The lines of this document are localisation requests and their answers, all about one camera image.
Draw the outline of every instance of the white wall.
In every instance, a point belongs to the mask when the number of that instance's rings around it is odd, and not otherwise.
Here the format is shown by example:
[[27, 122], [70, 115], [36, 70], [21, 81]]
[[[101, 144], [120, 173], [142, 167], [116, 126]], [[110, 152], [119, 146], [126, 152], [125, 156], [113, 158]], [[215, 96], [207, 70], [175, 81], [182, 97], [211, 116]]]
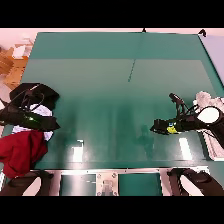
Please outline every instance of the white wall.
[[[197, 34], [202, 28], [146, 28], [147, 32]], [[224, 28], [204, 28], [207, 35], [224, 36]], [[9, 49], [23, 37], [35, 40], [38, 32], [140, 32], [142, 28], [0, 28], [0, 46]]]

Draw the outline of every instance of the green table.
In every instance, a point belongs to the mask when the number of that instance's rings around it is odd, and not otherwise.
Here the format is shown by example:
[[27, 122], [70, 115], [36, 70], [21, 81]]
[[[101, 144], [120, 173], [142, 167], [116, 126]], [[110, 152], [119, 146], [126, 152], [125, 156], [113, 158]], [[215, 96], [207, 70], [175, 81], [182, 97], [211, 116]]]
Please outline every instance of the green table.
[[[198, 133], [149, 131], [154, 119], [175, 117], [171, 92], [189, 106], [202, 90], [224, 96], [197, 35], [39, 33], [22, 82], [44, 83], [60, 94], [54, 116], [61, 128], [37, 169], [208, 165], [224, 185], [224, 163], [209, 159]], [[11, 130], [5, 128], [4, 135]], [[187, 139], [192, 160], [184, 157], [180, 138]], [[84, 140], [79, 163], [72, 149], [78, 139]]]

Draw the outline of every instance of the yellow sticker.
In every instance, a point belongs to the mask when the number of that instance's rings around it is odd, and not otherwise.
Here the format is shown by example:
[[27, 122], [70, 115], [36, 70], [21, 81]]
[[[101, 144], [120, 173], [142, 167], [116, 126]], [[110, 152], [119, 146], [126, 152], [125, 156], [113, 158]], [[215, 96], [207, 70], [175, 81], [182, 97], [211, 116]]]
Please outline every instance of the yellow sticker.
[[172, 126], [172, 127], [168, 127], [168, 128], [167, 128], [167, 131], [168, 131], [169, 133], [171, 133], [171, 134], [177, 133], [177, 130], [175, 129], [174, 126]]

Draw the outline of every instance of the glossy table surface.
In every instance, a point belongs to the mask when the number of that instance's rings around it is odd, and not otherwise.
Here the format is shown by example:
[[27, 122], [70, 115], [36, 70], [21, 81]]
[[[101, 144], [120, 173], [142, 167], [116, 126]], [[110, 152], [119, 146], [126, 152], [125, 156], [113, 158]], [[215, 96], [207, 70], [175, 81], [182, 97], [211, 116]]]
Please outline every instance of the glossy table surface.
[[[37, 169], [209, 165], [218, 173], [224, 166], [210, 161], [197, 132], [149, 131], [154, 119], [175, 117], [171, 92], [188, 106], [199, 91], [224, 96], [197, 35], [39, 33], [22, 82], [40, 82], [60, 94], [53, 114], [61, 128]], [[10, 133], [5, 128], [4, 135]], [[74, 162], [78, 139], [84, 140], [83, 154]]]

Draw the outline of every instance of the dark red fabric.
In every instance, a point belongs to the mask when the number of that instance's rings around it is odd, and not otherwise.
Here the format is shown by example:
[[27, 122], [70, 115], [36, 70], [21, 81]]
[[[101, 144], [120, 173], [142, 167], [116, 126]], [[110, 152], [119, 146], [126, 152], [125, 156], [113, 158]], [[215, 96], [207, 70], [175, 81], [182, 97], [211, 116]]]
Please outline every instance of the dark red fabric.
[[28, 173], [31, 165], [46, 153], [44, 133], [40, 131], [22, 131], [0, 139], [0, 162], [9, 178]]

